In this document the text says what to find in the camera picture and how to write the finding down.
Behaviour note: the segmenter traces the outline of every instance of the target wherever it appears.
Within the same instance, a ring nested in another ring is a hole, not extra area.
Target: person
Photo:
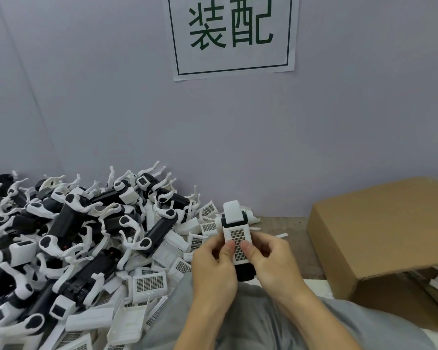
[[[289,243],[252,232],[240,246],[222,234],[193,253],[156,321],[133,350],[435,350],[410,322],[344,300],[320,299],[305,284]],[[262,288],[237,281],[241,248]]]

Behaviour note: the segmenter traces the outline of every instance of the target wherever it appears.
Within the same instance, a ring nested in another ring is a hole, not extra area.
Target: brown cardboard box
[[[438,264],[438,179],[316,203],[307,227],[334,297],[438,329],[438,303],[403,271]]]

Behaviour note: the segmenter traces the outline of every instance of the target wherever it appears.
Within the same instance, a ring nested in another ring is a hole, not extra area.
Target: paper sign
[[[293,71],[299,0],[163,0],[174,80]]]

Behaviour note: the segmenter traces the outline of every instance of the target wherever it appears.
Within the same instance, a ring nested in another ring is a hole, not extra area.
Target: wooden table
[[[252,227],[261,227],[261,232],[274,236],[289,234],[286,241],[291,245],[303,278],[325,280],[325,273],[306,231],[307,222],[308,218],[303,217],[262,217],[261,222]]]

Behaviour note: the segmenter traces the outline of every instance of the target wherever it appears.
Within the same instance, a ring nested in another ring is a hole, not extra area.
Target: gray fabric
[[[171,350],[192,304],[188,273],[164,304],[154,325],[134,350]],[[364,350],[435,350],[414,324],[352,302],[321,299]],[[261,287],[239,282],[239,289],[216,339],[217,350],[304,350],[295,326],[280,313]]]

